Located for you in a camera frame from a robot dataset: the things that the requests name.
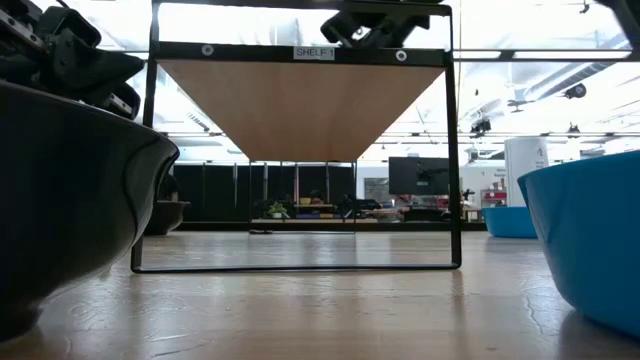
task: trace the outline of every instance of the shelf label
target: shelf label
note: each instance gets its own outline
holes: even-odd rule
[[[293,59],[334,61],[336,59],[336,49],[331,47],[294,46]]]

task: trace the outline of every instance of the black metal frame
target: black metal frame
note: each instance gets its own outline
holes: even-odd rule
[[[335,48],[335,60],[294,60],[295,47],[219,45],[160,42],[158,13],[162,3],[208,4],[223,6],[245,6],[261,8],[289,9],[328,9],[353,12],[395,13],[404,15],[433,15],[449,18],[450,48],[445,50],[422,49],[345,49]],[[140,238],[131,251],[131,270],[135,273],[220,273],[251,271],[360,271],[360,270],[453,270],[462,265],[462,235],[460,206],[460,180],[458,167],[458,124],[456,113],[455,68],[453,58],[453,18],[452,11],[446,5],[433,5],[412,2],[385,2],[369,0],[153,0],[151,31],[149,35],[149,59],[146,80],[146,99],[143,124],[153,128],[153,109],[156,90],[158,59],[195,59],[208,61],[271,61],[297,63],[358,64],[366,66],[394,65],[438,67],[445,71],[447,97],[447,132],[449,145],[449,186],[451,206],[451,262],[449,264],[416,265],[315,265],[315,266],[244,266],[244,267],[207,267],[207,268],[145,268],[142,266],[144,239]],[[214,51],[203,51],[203,46],[212,46]],[[406,59],[396,56],[398,51],[406,53]]]

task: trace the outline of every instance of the blue bin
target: blue bin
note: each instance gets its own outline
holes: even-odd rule
[[[529,209],[526,207],[495,207],[482,209],[487,230],[495,237],[537,238]]]
[[[640,152],[576,161],[520,179],[553,280],[579,312],[640,337]]]

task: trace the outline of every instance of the black partition wall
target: black partition wall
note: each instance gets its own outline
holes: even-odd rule
[[[173,175],[180,187],[180,200],[191,203],[184,213],[187,223],[247,223],[249,219],[249,195],[252,203],[265,199],[264,166],[190,164],[175,165]],[[353,170],[340,166],[299,166],[300,197],[307,197],[318,190],[328,203],[338,203],[345,195],[353,194]],[[326,171],[329,171],[327,189]],[[267,194],[269,200],[294,197],[295,167],[267,166]],[[209,229],[216,229],[211,224]]]

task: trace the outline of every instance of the office space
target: office space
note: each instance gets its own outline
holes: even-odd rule
[[[403,142],[403,141],[400,141],[400,144],[398,144],[398,145],[404,145],[404,142]],[[162,244],[162,242],[163,242],[163,241],[164,241],[164,245],[169,245],[169,244],[168,244],[168,242],[167,242],[166,240],[167,240],[166,238],[165,238],[164,240],[163,240],[163,239],[159,239],[158,244],[157,244],[157,245],[154,245],[154,247],[156,247],[156,246],[158,246],[158,247],[162,247],[162,245],[163,245],[163,244]],[[250,239],[250,240],[253,242],[253,244],[254,244],[254,245],[255,245],[255,243],[257,242],[257,241],[253,241],[253,240],[255,240],[255,238]],[[318,243],[318,244],[320,244],[320,245],[322,245],[322,244],[323,244],[323,240],[322,240],[322,239],[318,239],[318,242],[317,242],[317,243]],[[189,247],[189,244],[188,244],[188,243],[186,243],[185,245],[186,245],[185,247],[186,247],[187,252],[189,252],[189,248],[190,248],[190,247]],[[219,253],[222,253],[222,254],[224,254],[225,252],[226,252],[226,253],[229,253],[229,250],[233,249],[233,245],[231,245],[231,244],[229,244],[229,245],[231,245],[231,247],[229,247],[229,248],[228,248],[229,250],[224,250],[224,249],[223,249],[223,248],[221,248],[219,245],[220,245],[220,244],[216,244],[216,246],[218,247],[216,250],[217,250]]]

